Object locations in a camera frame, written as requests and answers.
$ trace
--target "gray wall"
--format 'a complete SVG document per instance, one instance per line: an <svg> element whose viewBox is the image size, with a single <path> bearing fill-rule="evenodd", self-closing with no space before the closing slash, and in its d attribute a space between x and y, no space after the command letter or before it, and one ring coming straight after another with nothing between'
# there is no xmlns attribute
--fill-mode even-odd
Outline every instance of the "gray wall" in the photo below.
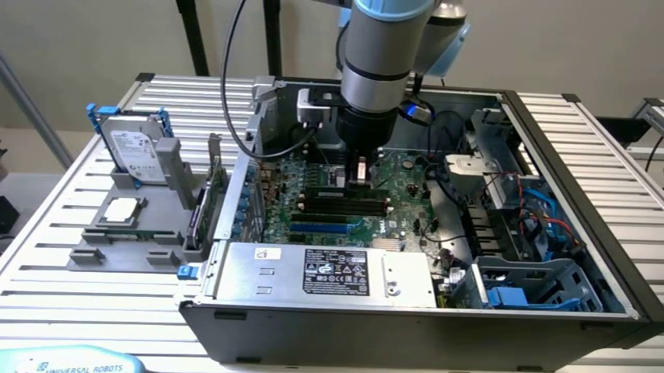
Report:
<svg viewBox="0 0 664 373"><path fill-rule="evenodd" d="M332 77L336 10L282 2L284 74ZM235 4L197 0L214 73ZM661 0L466 0L466 7L473 31L450 85L574 92L602 115L664 96ZM248 77L267 71L259 0L244 11L230 75ZM0 0L0 48L57 129L88 130L85 104L117 102L137 72L192 75L175 0ZM0 127L29 127L4 89L0 109Z"/></svg>

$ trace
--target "green circuit board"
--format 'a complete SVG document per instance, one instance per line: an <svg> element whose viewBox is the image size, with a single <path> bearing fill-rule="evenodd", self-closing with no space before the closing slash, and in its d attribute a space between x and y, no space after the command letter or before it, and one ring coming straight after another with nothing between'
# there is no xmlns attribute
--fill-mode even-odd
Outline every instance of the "green circuit board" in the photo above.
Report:
<svg viewBox="0 0 664 373"><path fill-rule="evenodd" d="M306 187L334 187L336 184L332 175L335 172L342 173L342 166L307 163L298 155L291 155L278 165L271 165L268 175L262 175L268 179L263 182L263 242L288 243L291 233L304 235L303 242L291 243L323 246L371 247L371 241L377 238L399 239L405 251L418 251L421 237L414 233L414 222L419 219L423 228L433 219L433 210L429 198L422 196L425 165L415 164L417 157L417 154L409 152L386 152L371 168L373 185L387 191L393 211L385 217L347 215L346 224L350 228L343 234L290 231L291 216L300 212L296 205L300 191Z"/></svg>

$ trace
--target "blue ram slot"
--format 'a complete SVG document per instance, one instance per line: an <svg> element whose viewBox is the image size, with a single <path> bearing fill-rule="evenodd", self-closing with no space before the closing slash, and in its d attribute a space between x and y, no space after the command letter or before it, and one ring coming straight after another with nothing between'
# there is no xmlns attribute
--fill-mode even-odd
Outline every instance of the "blue ram slot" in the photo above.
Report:
<svg viewBox="0 0 664 373"><path fill-rule="evenodd" d="M307 233L339 233L346 234L348 228L346 224L291 224L291 232L307 232Z"/></svg>

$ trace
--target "warning label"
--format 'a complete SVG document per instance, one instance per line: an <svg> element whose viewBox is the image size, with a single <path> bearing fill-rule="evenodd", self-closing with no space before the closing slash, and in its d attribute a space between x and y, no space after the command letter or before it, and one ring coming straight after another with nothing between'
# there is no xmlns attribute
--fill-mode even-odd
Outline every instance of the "warning label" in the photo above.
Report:
<svg viewBox="0 0 664 373"><path fill-rule="evenodd" d="M163 182L164 172L147 135L141 132L111 131L111 137L128 174L144 183Z"/></svg>
<svg viewBox="0 0 664 373"><path fill-rule="evenodd" d="M368 266L364 251L306 249L307 294L368 296Z"/></svg>

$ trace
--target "motherboard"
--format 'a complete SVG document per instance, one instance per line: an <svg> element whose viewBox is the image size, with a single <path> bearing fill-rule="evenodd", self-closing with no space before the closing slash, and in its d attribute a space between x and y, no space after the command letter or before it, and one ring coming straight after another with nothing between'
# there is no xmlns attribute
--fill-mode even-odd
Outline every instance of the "motherboard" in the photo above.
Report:
<svg viewBox="0 0 664 373"><path fill-rule="evenodd" d="M332 197L343 191L346 176L343 165L327 162L326 157L316 159L322 162L310 159L291 154L278 163L262 164L263 242L425 251L435 256L434 244L421 239L421 228L434 219L425 184L430 163L423 155L386 150L371 165L371 194L383 196L378 210L358 207L351 201L347 207L335 206L315 214L303 209L304 193L323 190L320 194ZM371 211L363 214L362 208Z"/></svg>

